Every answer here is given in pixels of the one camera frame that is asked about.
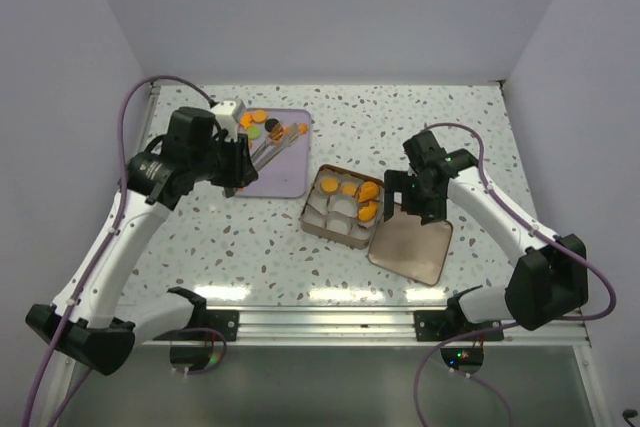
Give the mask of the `orange round cookie large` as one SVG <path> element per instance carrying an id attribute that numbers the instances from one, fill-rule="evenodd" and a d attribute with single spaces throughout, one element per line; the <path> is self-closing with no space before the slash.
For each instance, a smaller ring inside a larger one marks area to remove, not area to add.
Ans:
<path id="1" fill-rule="evenodd" d="M 375 200 L 380 193 L 380 187 L 377 183 L 366 181 L 359 188 L 357 200 L 359 203 Z"/>

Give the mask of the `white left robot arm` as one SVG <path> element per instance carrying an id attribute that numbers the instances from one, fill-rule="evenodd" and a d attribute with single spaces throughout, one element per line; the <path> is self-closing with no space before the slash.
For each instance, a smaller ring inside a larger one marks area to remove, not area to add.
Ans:
<path id="1" fill-rule="evenodd" d="M 72 279 L 50 304 L 35 304 L 27 325 L 54 350 L 108 376 L 138 345 L 172 331 L 201 337 L 213 325 L 205 299 L 185 288 L 168 290 L 160 306 L 135 320 L 117 318 L 120 294 L 152 236 L 198 182 L 222 187 L 227 196 L 255 181 L 258 173 L 239 100 L 210 110 L 180 107 L 165 134 L 126 165 L 109 218 Z"/>

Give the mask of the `orange animal shaped cookie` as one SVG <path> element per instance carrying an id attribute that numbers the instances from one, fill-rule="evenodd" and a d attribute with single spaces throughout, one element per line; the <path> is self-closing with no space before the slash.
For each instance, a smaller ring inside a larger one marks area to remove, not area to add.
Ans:
<path id="1" fill-rule="evenodd" d="M 363 203 L 360 206 L 359 211 L 360 212 L 377 212 L 379 210 L 380 204 L 377 201 L 368 201 L 366 203 Z"/>

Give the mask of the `gold cookie tin base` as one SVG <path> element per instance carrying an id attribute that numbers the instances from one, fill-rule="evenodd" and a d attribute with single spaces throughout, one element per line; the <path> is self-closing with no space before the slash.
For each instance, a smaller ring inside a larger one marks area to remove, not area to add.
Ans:
<path id="1" fill-rule="evenodd" d="M 333 194 L 324 193 L 320 188 L 321 180 L 326 177 L 336 178 L 340 183 L 339 189 Z M 379 185 L 379 196 L 373 201 L 377 201 L 380 207 L 372 221 L 363 223 L 358 220 L 358 211 L 363 203 L 358 202 L 357 196 L 361 184 L 366 181 Z M 345 195 L 342 192 L 344 184 L 356 185 L 356 194 Z M 324 164 L 319 167 L 305 199 L 299 217 L 301 229 L 319 238 L 362 250 L 369 246 L 373 237 L 376 224 L 382 216 L 383 202 L 384 182 L 381 179 Z"/>

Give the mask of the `orange round biscuit cookie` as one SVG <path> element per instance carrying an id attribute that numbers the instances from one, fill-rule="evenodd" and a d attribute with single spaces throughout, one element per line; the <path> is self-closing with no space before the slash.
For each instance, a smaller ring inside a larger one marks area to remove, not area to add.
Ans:
<path id="1" fill-rule="evenodd" d="M 323 178 L 320 182 L 320 188 L 324 193 L 333 194 L 340 187 L 340 183 L 336 178 L 326 177 Z"/>

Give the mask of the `brown round cookie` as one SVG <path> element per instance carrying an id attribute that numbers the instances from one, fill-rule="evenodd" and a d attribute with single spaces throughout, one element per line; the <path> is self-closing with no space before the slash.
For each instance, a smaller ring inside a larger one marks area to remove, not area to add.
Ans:
<path id="1" fill-rule="evenodd" d="M 284 131 L 282 129 L 280 130 L 274 129 L 269 133 L 269 138 L 274 142 L 278 142 L 283 136 L 284 136 Z"/>

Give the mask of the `orange ridged cookie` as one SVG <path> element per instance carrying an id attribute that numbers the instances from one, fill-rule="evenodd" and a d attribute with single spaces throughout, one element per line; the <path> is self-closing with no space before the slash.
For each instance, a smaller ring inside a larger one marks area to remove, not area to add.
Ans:
<path id="1" fill-rule="evenodd" d="M 377 215 L 377 212 L 360 212 L 358 211 L 358 220 L 366 223 L 372 221 Z"/>

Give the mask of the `metal tongs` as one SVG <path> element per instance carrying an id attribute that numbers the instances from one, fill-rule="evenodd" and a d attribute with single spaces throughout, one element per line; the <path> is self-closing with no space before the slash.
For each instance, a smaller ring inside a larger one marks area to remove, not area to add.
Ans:
<path id="1" fill-rule="evenodd" d="M 268 132 L 266 139 L 251 154 L 252 165 L 257 171 L 266 167 L 280 153 L 302 138 L 308 132 L 308 125 L 306 123 L 293 123 L 289 126 L 280 124 L 276 130 L 280 129 L 284 131 L 284 136 L 278 142 L 272 141 Z"/>

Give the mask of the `orange flower cookie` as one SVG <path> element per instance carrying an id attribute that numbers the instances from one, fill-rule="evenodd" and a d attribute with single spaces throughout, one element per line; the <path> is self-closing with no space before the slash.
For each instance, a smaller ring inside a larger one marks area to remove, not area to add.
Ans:
<path id="1" fill-rule="evenodd" d="M 354 196 L 357 192 L 357 186 L 354 184 L 344 184 L 342 186 L 342 192 L 345 195 Z"/>

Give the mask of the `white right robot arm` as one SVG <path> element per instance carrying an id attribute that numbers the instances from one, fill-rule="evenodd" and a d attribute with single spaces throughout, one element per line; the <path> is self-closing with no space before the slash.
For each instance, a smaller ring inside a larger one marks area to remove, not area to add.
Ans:
<path id="1" fill-rule="evenodd" d="M 385 220 L 400 211 L 421 224 L 444 221 L 454 203 L 491 236 L 514 270 L 504 286 L 471 287 L 447 301 L 439 322 L 439 338 L 468 339 L 482 324 L 511 321 L 533 331 L 582 307 L 588 300 L 584 243 L 574 234 L 558 236 L 533 220 L 510 199 L 498 200 L 499 189 L 466 149 L 441 147 L 433 133 L 420 132 L 403 144 L 406 171 L 384 174 Z"/>

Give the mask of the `gold cookie tin lid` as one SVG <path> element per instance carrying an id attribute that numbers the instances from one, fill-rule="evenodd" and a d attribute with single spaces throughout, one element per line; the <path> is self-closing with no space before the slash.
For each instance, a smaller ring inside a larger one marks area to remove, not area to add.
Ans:
<path id="1" fill-rule="evenodd" d="M 394 215 L 381 220 L 369 243 L 369 262 L 389 272 L 427 286 L 435 286 L 442 275 L 453 235 L 447 221 L 421 224 L 394 204 Z"/>

